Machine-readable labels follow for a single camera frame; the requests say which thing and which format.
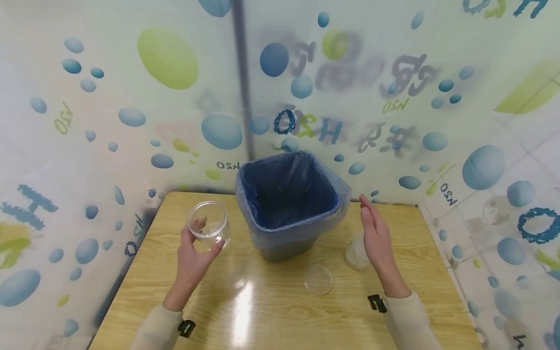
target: trash can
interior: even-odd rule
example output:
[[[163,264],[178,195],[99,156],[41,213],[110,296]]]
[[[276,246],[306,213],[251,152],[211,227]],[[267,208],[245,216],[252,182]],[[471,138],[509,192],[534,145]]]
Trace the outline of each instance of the trash can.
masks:
[[[348,212],[350,187],[306,151],[245,163],[235,183],[237,203],[265,260],[302,254]]]

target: clear plastic jar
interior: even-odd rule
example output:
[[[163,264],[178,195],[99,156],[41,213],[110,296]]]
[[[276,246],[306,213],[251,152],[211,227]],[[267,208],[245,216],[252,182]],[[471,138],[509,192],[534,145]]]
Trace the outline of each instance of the clear plastic jar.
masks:
[[[208,248],[220,240],[227,244],[231,238],[227,209],[222,203],[212,200],[198,203],[190,211],[187,223],[190,232]]]
[[[357,233],[346,250],[344,251],[344,261],[346,264],[356,270],[365,270],[371,265],[366,254],[366,247],[363,245],[363,232]]]

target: beige sleeve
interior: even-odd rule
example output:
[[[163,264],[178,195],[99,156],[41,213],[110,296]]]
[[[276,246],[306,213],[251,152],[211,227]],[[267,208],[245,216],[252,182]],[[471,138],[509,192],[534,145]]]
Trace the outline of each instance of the beige sleeve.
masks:
[[[385,324],[398,350],[438,350],[430,320],[416,292],[403,299],[385,297]]]
[[[148,314],[134,338],[130,350],[171,350],[179,337],[177,328],[183,321],[182,312],[158,305]]]

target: wood grain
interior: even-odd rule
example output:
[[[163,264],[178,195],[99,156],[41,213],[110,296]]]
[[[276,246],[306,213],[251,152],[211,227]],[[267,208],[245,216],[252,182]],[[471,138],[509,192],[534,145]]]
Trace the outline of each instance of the wood grain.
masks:
[[[185,308],[197,326],[175,349],[394,349],[382,315],[367,296],[382,294],[372,268],[350,269],[343,253],[362,230],[360,205],[335,230],[291,260],[268,263],[253,246],[235,196],[169,193],[91,345],[128,349],[136,330],[161,303],[176,272],[179,231],[190,209],[204,200],[227,205],[232,239]],[[399,267],[418,292],[444,349],[481,349],[467,311],[416,207],[377,204],[391,229]],[[322,264],[333,275],[325,296],[310,293],[304,273]]]

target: wrist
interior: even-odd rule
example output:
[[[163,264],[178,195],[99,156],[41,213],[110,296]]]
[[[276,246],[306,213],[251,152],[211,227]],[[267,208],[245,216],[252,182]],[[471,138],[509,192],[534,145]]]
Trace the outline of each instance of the wrist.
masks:
[[[190,283],[182,284],[175,281],[165,296],[163,307],[170,311],[182,311],[195,288],[196,286]]]
[[[386,265],[382,268],[376,268],[377,275],[383,286],[385,296],[389,298],[407,298],[411,291],[408,288],[403,276],[400,274],[399,268],[395,264]]]

